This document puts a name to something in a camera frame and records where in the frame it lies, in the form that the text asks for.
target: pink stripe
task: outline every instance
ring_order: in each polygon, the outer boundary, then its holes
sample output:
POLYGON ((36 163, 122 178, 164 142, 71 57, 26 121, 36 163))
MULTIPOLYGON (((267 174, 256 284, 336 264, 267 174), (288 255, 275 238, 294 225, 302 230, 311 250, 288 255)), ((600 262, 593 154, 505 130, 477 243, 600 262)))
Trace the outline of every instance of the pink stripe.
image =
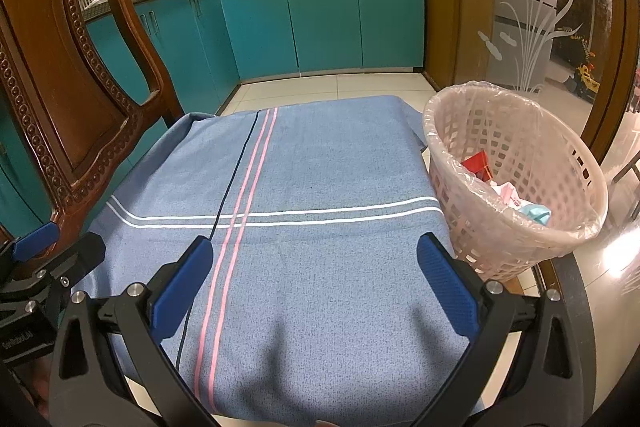
POLYGON ((216 328, 216 338, 213 346, 213 356, 211 358, 211 370, 209 371, 209 403, 211 408, 216 410, 216 406, 213 403, 213 384, 216 376, 216 364, 218 363, 218 350, 220 348, 220 335, 222 334, 222 325, 225 320, 225 309, 226 309, 226 296, 229 292, 229 285, 231 282, 231 276, 234 272, 234 267, 236 265, 236 259, 238 258, 238 250, 240 248, 240 243, 242 242, 242 236, 244 235, 244 226, 246 224, 247 217, 249 216, 249 210, 251 209, 252 201, 254 201, 254 192, 255 187, 258 184, 258 179, 260 178, 260 172, 262 171, 262 164, 264 163, 264 158, 267 155, 267 149, 269 147, 269 140, 271 139, 271 133, 273 132, 273 125, 276 123, 276 118, 278 117, 278 108, 273 110, 273 119, 271 120, 271 126, 269 127, 269 133, 267 134, 267 140, 264 142, 264 147, 262 148, 262 156, 260 157, 260 163, 258 164, 258 169, 255 171, 254 183, 251 186, 251 191, 249 192, 249 198, 246 202, 246 208, 244 210, 244 216, 242 217, 242 225, 240 226, 240 232, 238 233, 238 238, 236 238, 236 243, 234 245, 234 253, 231 257, 231 263, 229 263, 229 268, 226 273, 225 287, 222 291, 222 305, 220 306, 220 315, 218 316, 218 327, 216 328))
POLYGON ((267 115, 265 116, 264 122, 262 123, 260 136, 258 136, 258 139, 255 142, 254 152, 251 155, 249 166, 246 169, 246 174, 244 175, 244 181, 242 182, 242 187, 240 188, 240 193, 238 194, 238 199, 236 200, 236 206, 234 207, 234 213, 233 213, 233 216, 231 217, 229 228, 226 230, 225 240, 222 243, 222 249, 220 250, 220 255, 218 256, 218 262, 216 263, 216 269, 213 272, 213 279, 211 281, 211 286, 209 287, 209 299, 207 300, 207 311, 204 315, 204 320, 202 322, 202 329, 200 330, 200 346, 198 348, 198 358, 196 360, 196 369, 194 373, 194 382, 193 382, 193 389, 197 399, 200 399, 200 370, 202 368, 202 358, 204 356, 204 344, 207 337, 207 327, 209 326, 209 317, 211 315, 211 307, 213 306, 213 295, 216 291, 216 282, 218 281, 220 266, 222 265, 222 261, 225 258, 226 246, 229 244, 229 239, 231 238, 231 234, 234 231, 234 223, 236 222, 236 216, 238 215, 238 210, 240 209, 242 195, 244 195, 244 190, 246 188, 247 181, 249 181, 249 176, 251 175, 252 168, 254 167, 255 155, 258 152, 258 148, 260 147, 260 142, 262 141, 262 136, 264 135, 264 130, 267 127, 267 121, 269 120, 270 111, 271 110, 267 110, 267 115))

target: blue gripper pad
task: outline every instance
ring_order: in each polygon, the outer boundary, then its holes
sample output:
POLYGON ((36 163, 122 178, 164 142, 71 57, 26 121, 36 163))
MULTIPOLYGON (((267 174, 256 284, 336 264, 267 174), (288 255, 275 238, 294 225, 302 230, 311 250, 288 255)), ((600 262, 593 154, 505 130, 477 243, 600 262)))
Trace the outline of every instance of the blue gripper pad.
POLYGON ((14 261, 24 263, 49 248, 59 239, 60 229, 55 223, 49 221, 46 225, 42 225, 39 229, 16 241, 13 254, 14 261))
POLYGON ((454 331, 469 340, 474 339, 480 329, 478 302, 453 269, 450 261, 455 263, 455 260, 431 233, 420 238, 417 253, 418 265, 454 331))
POLYGON ((151 337, 156 344, 170 339, 180 327, 193 299, 213 265, 213 247, 198 236, 176 263, 171 279, 164 285, 150 310, 151 337))

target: cabinet handle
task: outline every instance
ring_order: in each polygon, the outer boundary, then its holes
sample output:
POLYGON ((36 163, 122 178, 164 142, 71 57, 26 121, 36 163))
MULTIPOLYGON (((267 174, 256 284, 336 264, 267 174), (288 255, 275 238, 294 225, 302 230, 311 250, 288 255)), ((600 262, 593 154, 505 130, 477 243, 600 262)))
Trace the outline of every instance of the cabinet handle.
POLYGON ((202 17, 202 10, 200 9, 200 0, 193 0, 193 5, 196 9, 196 17, 202 17))
POLYGON ((158 26, 158 19, 156 19, 156 14, 153 11, 150 11, 149 15, 151 16, 151 22, 154 24, 154 33, 158 35, 158 33, 160 32, 160 26, 158 26))
POLYGON ((146 32, 151 35, 151 31, 149 31, 149 24, 146 22, 146 15, 142 14, 140 16, 140 20, 142 21, 143 26, 146 28, 146 32))

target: wooden chair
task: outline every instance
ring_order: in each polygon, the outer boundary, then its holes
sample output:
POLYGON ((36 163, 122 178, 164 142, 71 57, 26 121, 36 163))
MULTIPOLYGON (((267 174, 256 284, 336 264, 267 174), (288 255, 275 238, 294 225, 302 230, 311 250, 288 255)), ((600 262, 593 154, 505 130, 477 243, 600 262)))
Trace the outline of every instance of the wooden chair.
POLYGON ((183 116, 174 86, 131 0, 108 0, 149 87, 138 105, 110 75, 78 0, 0 0, 0 82, 52 203, 60 241, 78 237, 118 165, 159 118, 183 116))

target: etched plant design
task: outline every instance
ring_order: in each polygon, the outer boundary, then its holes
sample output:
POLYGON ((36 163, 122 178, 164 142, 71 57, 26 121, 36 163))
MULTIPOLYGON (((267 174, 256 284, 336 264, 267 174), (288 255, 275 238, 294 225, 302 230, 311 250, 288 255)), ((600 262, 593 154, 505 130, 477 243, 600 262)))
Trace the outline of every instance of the etched plant design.
MULTIPOLYGON (((540 20, 544 4, 542 0, 538 2, 536 2, 536 0, 526 0, 526 15, 522 18, 516 12, 516 9, 511 3, 500 3, 507 6, 511 12, 513 12, 520 34, 520 60, 518 60, 517 55, 514 58, 517 74, 516 90, 530 91, 539 87, 531 86, 531 81, 534 74, 534 68, 536 67, 536 63, 544 45, 555 38, 574 35, 582 27, 582 25, 580 25, 575 30, 570 31, 555 29, 558 22, 560 22, 571 9, 573 3, 574 0, 569 0, 560 12, 554 14, 553 11, 550 11, 542 20, 540 20)), ((494 58, 496 58, 496 60, 502 60, 502 54, 498 51, 498 48, 491 43, 488 37, 482 34, 482 32, 478 32, 478 34, 485 42, 494 58)), ((516 40, 514 40, 510 35, 501 32, 499 36, 504 42, 513 48, 518 47, 518 42, 516 42, 516 40)))

